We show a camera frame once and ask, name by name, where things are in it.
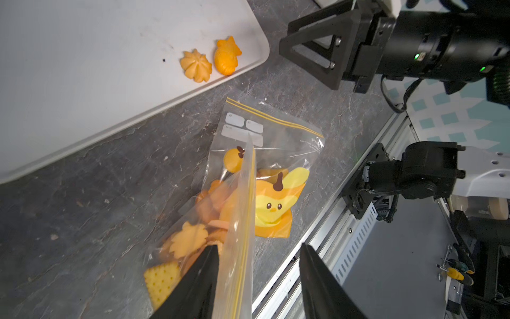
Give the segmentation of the clear ziploc bag of cookies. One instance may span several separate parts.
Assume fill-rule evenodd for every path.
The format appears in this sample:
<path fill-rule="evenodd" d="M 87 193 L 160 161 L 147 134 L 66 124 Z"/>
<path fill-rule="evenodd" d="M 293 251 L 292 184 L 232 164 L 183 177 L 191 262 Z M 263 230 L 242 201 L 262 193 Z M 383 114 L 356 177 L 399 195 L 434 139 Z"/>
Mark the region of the clear ziploc bag of cookies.
<path fill-rule="evenodd" d="M 212 318 L 251 318 L 256 195 L 256 156 L 251 142 L 245 151 L 241 170 L 229 178 L 237 193 L 227 227 L 204 223 L 195 203 L 150 253 L 143 278 L 153 307 L 151 315 L 205 248 L 216 245 L 219 272 Z"/>

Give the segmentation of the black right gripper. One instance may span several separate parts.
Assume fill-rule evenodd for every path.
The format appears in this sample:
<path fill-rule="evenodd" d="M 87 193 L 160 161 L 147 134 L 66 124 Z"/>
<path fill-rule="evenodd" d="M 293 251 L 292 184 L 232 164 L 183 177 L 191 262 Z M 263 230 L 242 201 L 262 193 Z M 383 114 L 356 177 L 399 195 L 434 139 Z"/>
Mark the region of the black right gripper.
<path fill-rule="evenodd" d="M 288 24 L 280 55 L 329 89 L 343 80 L 365 94 L 381 63 L 397 18 L 387 7 L 356 7 L 353 0 L 314 0 L 321 10 Z"/>

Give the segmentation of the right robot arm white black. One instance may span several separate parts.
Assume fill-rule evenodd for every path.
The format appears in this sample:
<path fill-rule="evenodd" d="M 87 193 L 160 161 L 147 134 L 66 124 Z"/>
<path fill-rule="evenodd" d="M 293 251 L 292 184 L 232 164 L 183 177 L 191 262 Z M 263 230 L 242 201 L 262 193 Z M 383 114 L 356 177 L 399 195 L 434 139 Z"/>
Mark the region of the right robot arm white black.
<path fill-rule="evenodd" d="M 460 8 L 443 2 L 443 13 L 416 11 L 408 1 L 395 15 L 382 1 L 340 1 L 292 21 L 280 41 L 280 54 L 336 90 L 354 83 L 366 93 L 375 75 L 414 82 L 398 114 L 419 84 L 440 81 L 447 94 L 486 79 L 487 99 L 509 105 L 508 1 L 467 1 Z M 491 154 L 456 142 L 416 142 L 400 159 L 390 159 L 377 144 L 343 190 L 349 211 L 361 219 L 370 207 L 391 198 L 380 213 L 391 222 L 399 198 L 509 197 L 509 155 Z"/>

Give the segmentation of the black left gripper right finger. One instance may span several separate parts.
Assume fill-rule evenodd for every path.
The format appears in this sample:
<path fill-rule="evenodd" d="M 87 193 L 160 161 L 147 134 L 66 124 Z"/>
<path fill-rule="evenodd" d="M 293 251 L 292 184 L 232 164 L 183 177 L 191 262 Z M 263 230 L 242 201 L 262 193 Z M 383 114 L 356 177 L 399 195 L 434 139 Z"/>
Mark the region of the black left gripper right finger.
<path fill-rule="evenodd" d="M 305 243 L 300 248 L 300 280 L 306 318 L 366 319 L 316 250 Z"/>

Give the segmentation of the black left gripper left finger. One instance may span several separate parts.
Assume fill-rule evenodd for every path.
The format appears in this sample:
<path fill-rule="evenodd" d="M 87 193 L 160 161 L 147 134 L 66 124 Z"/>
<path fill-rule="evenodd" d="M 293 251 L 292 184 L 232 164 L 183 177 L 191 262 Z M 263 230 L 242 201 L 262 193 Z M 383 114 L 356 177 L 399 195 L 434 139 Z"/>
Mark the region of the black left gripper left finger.
<path fill-rule="evenodd" d="M 208 246 L 151 317 L 211 319 L 218 272 L 217 246 Z"/>

